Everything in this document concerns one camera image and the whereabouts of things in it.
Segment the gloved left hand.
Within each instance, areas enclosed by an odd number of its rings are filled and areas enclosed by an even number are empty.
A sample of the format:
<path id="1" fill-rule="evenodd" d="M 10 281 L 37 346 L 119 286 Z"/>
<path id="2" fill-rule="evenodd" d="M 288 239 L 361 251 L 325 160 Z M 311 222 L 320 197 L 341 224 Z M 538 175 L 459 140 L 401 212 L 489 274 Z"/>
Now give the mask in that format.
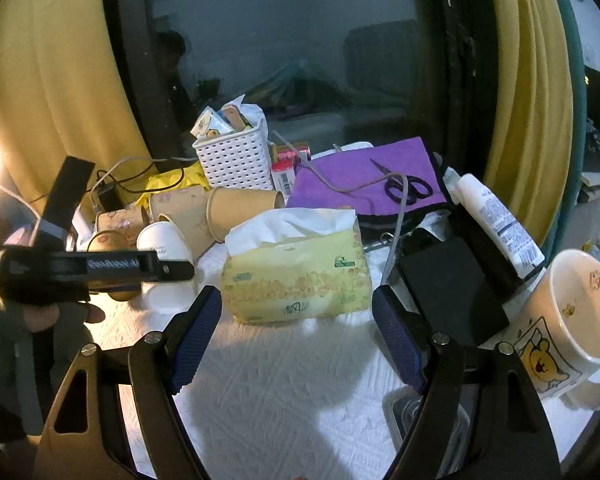
<path id="1" fill-rule="evenodd" d="M 43 356 L 50 358 L 46 377 L 56 391 L 76 352 L 93 337 L 87 324 L 104 322 L 106 313 L 94 304 L 65 302 L 48 307 L 15 304 L 0 299 L 0 403 L 9 411 L 20 412 L 16 387 L 17 347 L 42 333 L 52 340 Z"/>

